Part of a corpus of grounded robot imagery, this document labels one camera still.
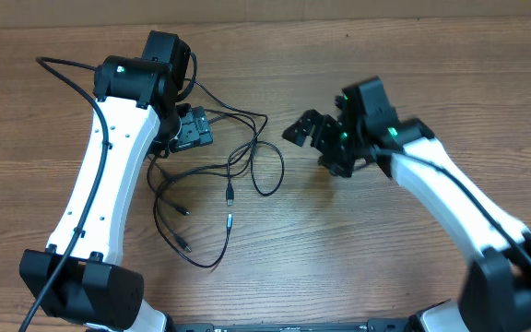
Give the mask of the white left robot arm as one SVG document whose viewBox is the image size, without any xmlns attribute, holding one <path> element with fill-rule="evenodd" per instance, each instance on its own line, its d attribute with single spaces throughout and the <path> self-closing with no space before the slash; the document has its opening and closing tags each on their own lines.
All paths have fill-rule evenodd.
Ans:
<svg viewBox="0 0 531 332">
<path fill-rule="evenodd" d="M 195 64 L 177 35 L 151 31 L 140 56 L 111 55 L 94 68 L 92 127 L 72 195 L 46 247 L 19 264 L 34 310 L 98 331 L 172 330 L 145 301 L 143 277 L 122 265 L 124 230 L 145 157 L 213 140 L 205 111 L 185 102 Z"/>
</svg>

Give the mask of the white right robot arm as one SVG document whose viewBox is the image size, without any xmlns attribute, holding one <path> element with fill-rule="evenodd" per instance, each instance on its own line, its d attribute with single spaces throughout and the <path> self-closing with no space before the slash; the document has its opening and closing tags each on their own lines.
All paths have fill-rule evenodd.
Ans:
<svg viewBox="0 0 531 332">
<path fill-rule="evenodd" d="M 384 83 L 371 77 L 343 88 L 333 117 L 308 110 L 282 134 L 320 151 L 319 164 L 349 178 L 377 165 L 440 223 L 467 262 L 458 300 L 407 318 L 370 319 L 365 331 L 526 331 L 531 328 L 531 231 L 476 186 L 418 118 L 402 120 Z"/>
</svg>

